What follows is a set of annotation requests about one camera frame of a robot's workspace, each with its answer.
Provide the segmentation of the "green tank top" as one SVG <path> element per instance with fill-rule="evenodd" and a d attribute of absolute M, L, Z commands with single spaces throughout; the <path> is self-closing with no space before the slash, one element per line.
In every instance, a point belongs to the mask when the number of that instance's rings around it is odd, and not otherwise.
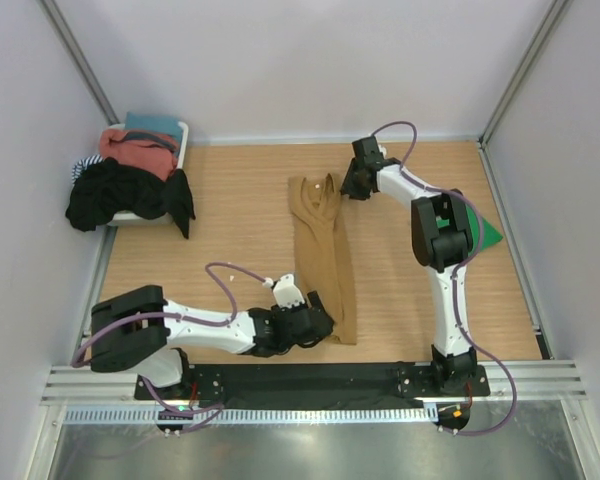
<path fill-rule="evenodd" d="M 482 234 L 481 251 L 498 244 L 503 239 L 503 235 L 484 217 L 481 217 L 483 229 L 480 229 L 478 217 L 475 212 L 470 207 L 466 207 L 466 211 L 474 248 L 478 244 L 479 234 Z"/>

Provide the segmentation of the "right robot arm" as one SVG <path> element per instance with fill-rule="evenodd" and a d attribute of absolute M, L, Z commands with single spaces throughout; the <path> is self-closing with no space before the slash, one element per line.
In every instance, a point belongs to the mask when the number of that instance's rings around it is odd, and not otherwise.
<path fill-rule="evenodd" d="M 474 247 L 467 205 L 459 192 L 434 187 L 387 158 L 374 136 L 352 148 L 341 193 L 355 200 L 382 193 L 410 209 L 412 250 L 428 274 L 435 310 L 430 381 L 439 394 L 452 396 L 477 373 L 465 293 Z"/>

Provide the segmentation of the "tan tank top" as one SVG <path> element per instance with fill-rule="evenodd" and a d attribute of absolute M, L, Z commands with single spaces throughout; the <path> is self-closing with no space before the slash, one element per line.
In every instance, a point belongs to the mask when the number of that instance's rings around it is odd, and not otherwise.
<path fill-rule="evenodd" d="M 342 213 L 341 179 L 296 176 L 288 180 L 294 228 L 295 275 L 300 289 L 316 292 L 334 321 L 331 337 L 358 340 L 358 312 L 351 250 Z"/>

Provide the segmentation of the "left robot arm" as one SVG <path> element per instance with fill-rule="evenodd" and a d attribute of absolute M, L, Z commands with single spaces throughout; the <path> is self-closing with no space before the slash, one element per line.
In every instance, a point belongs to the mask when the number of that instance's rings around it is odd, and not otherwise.
<path fill-rule="evenodd" d="M 147 285 L 92 308 L 89 364 L 97 373 L 132 372 L 179 400 L 192 387 L 184 346 L 269 358 L 314 347 L 334 325 L 314 291 L 290 306 L 231 315 L 181 305 L 160 286 Z"/>

